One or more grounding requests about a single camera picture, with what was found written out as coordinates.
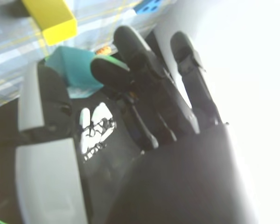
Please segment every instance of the plaid tablecloth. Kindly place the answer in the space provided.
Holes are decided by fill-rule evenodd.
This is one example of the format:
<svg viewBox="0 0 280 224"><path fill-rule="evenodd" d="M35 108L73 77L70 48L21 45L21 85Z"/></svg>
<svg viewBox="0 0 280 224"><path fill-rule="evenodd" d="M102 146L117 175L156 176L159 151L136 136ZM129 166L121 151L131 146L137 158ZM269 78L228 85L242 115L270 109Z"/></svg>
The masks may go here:
<svg viewBox="0 0 280 224"><path fill-rule="evenodd" d="M155 13L136 15L139 0L65 0L78 22L78 35L58 45L47 46L31 17L23 17L18 0L0 0L0 106L19 96L25 68L51 54L57 46L97 50L112 49L113 33L130 25L146 37L176 0L164 0Z"/></svg>

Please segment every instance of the blue block with holes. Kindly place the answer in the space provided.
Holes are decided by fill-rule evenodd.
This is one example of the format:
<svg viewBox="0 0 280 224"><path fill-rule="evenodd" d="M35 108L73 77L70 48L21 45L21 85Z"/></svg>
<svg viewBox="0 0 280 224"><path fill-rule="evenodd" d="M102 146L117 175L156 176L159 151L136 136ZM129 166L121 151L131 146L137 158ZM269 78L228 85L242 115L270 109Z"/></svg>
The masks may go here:
<svg viewBox="0 0 280 224"><path fill-rule="evenodd" d="M134 7L136 14L154 13L159 10L162 0L144 0Z"/></svg>

